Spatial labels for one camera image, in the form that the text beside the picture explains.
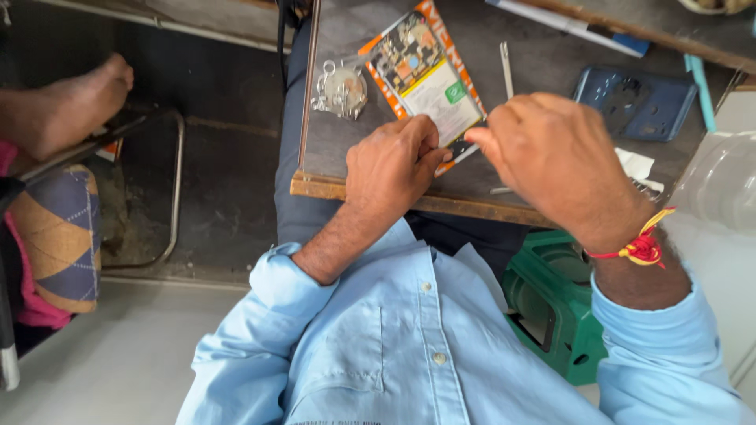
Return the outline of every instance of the man's left hand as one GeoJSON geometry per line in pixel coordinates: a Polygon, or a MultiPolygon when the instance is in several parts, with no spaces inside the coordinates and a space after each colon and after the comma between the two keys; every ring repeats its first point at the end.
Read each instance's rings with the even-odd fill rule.
{"type": "Polygon", "coordinates": [[[383,235],[428,190],[451,151],[427,115],[380,126],[349,149],[345,208],[383,235]]]}

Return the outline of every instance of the shirt pocket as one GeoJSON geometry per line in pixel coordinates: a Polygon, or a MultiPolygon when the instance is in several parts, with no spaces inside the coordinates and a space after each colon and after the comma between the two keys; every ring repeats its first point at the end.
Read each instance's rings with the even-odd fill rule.
{"type": "Polygon", "coordinates": [[[381,308],[358,303],[346,309],[313,349],[298,384],[302,389],[293,409],[308,394],[326,388],[382,392],[381,308]]]}

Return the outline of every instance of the hand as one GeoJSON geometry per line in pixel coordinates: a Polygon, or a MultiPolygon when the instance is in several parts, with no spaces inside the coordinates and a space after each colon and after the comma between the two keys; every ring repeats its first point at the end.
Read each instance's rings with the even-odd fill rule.
{"type": "Polygon", "coordinates": [[[601,115],[547,93],[515,96],[470,129],[505,185],[564,227],[589,251],[612,253],[654,213],[630,182],[601,115]]]}
{"type": "Polygon", "coordinates": [[[438,129],[427,115],[380,126],[349,149],[345,208],[382,236],[428,190],[451,151],[437,149],[438,129]]]}

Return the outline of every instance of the blue pen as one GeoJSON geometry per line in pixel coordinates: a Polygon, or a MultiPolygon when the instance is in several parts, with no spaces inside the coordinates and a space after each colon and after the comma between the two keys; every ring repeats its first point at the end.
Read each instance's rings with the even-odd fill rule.
{"type": "Polygon", "coordinates": [[[701,101],[701,111],[704,114],[706,130],[710,133],[715,133],[717,132],[717,124],[714,122],[714,108],[712,107],[711,95],[708,91],[706,74],[704,74],[703,60],[698,56],[687,53],[683,57],[685,59],[685,71],[693,72],[693,81],[699,87],[699,100],[701,101]]]}

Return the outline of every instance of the dark trousers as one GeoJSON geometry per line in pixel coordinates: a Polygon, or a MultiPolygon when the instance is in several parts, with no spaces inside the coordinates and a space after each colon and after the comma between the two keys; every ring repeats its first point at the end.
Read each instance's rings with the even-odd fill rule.
{"type": "MultiPolygon", "coordinates": [[[[295,35],[289,58],[289,91],[283,112],[284,125],[281,130],[280,156],[276,171],[275,203],[279,244],[304,244],[323,228],[341,206],[341,201],[338,200],[289,194],[291,178],[299,160],[302,108],[305,101],[311,97],[305,93],[310,29],[310,21],[307,20],[295,35]]],[[[491,266],[497,278],[501,276],[512,256],[519,251],[528,233],[528,227],[523,225],[437,212],[410,211],[405,218],[418,240],[425,240],[428,245],[442,253],[454,255],[464,244],[472,243],[478,254],[491,266]]]]}

